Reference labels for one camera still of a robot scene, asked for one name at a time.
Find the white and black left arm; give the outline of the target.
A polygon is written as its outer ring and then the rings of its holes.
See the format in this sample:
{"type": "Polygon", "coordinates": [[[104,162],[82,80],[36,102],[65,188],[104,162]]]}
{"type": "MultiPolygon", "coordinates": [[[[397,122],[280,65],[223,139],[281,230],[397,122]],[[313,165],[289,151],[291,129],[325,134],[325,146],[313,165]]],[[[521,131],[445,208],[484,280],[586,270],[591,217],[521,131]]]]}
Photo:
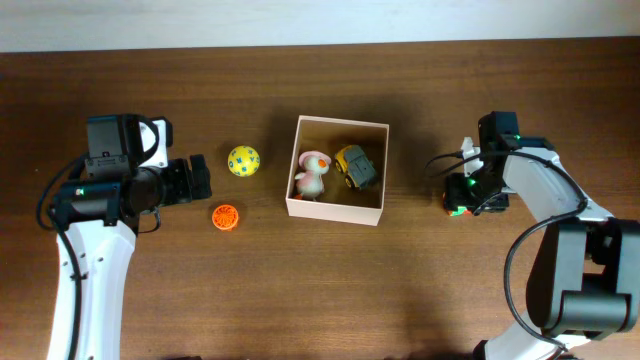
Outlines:
{"type": "Polygon", "coordinates": [[[88,150],[65,166],[66,181],[40,204],[56,234],[58,286],[47,356],[117,359],[127,271],[143,215],[208,199],[203,155],[168,157],[173,127],[165,117],[94,116],[88,150]]]}

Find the white duck toy pink hat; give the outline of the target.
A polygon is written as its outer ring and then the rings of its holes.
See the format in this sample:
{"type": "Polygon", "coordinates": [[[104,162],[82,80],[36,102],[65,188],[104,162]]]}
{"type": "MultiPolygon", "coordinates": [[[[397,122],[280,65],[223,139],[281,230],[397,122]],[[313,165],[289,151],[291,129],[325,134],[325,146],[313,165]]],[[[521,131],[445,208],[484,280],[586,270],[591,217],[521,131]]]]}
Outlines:
{"type": "Polygon", "coordinates": [[[302,171],[294,177],[296,181],[294,198],[315,201],[319,195],[323,194],[325,187],[322,176],[329,171],[331,162],[331,158],[322,152],[303,152],[298,159],[302,171]]]}

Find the yellow and grey toy truck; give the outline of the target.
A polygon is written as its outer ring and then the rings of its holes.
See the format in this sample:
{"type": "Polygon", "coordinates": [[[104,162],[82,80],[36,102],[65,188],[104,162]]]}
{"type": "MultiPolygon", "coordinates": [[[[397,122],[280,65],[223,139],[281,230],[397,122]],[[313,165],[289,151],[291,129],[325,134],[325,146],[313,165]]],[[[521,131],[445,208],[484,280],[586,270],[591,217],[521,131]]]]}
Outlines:
{"type": "Polygon", "coordinates": [[[363,190],[373,185],[378,175],[372,161],[359,145],[348,145],[334,155],[337,170],[350,189],[363,190]]]}

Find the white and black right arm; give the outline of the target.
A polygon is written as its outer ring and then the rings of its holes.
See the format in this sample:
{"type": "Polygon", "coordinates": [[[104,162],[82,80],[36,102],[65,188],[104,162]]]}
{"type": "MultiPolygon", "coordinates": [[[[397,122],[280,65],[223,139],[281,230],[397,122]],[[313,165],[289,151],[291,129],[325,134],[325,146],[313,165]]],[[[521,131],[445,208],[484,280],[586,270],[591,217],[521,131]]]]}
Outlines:
{"type": "Polygon", "coordinates": [[[514,323],[481,341],[475,359],[561,359],[633,329],[639,318],[639,223],[594,202],[544,137],[524,137],[513,112],[478,122],[444,170],[451,216],[499,213],[519,196],[535,219],[511,245],[503,287],[514,323]]]}

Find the colourful puzzle cube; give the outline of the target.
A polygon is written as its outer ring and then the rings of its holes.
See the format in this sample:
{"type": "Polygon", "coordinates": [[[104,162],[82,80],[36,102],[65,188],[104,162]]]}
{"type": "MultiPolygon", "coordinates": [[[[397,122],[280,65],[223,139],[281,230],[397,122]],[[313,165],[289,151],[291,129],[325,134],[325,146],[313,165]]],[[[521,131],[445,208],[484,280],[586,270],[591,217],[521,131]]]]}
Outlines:
{"type": "Polygon", "coordinates": [[[471,215],[472,201],[466,195],[445,192],[443,194],[443,208],[451,216],[471,215]]]}

